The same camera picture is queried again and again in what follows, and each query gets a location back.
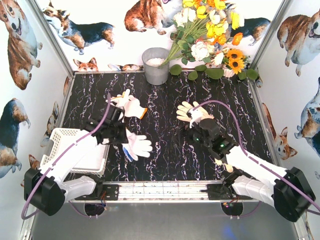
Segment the blue dotted white glove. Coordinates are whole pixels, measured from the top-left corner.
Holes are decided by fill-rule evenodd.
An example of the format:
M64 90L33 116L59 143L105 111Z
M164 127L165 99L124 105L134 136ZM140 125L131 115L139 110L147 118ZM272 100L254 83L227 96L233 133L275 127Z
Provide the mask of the blue dotted white glove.
M126 129L128 143L122 144L122 150L129 162L138 161L139 157L149 158L153 150L152 142L146 135L136 135Z

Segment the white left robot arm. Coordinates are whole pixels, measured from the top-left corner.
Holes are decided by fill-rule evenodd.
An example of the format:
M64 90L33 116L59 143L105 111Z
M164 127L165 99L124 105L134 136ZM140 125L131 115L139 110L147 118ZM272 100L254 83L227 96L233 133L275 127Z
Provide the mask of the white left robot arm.
M39 169L30 168L24 175L22 219L28 218L29 205L52 216L71 200L101 193L107 145L128 141L124 115L124 107L110 105L100 121L90 119L81 129L52 131L50 154L43 155Z

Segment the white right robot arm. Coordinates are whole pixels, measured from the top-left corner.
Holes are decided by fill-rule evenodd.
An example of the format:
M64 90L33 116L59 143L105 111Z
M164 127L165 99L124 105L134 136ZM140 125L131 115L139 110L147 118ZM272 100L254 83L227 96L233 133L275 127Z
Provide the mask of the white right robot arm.
M296 222L310 206L316 207L316 196L304 173L271 164L241 148L231 136L222 134L212 118L192 120L178 117L185 124L177 129L177 143L205 149L216 160L243 173L233 172L222 184L230 195L259 200L276 209L286 220Z

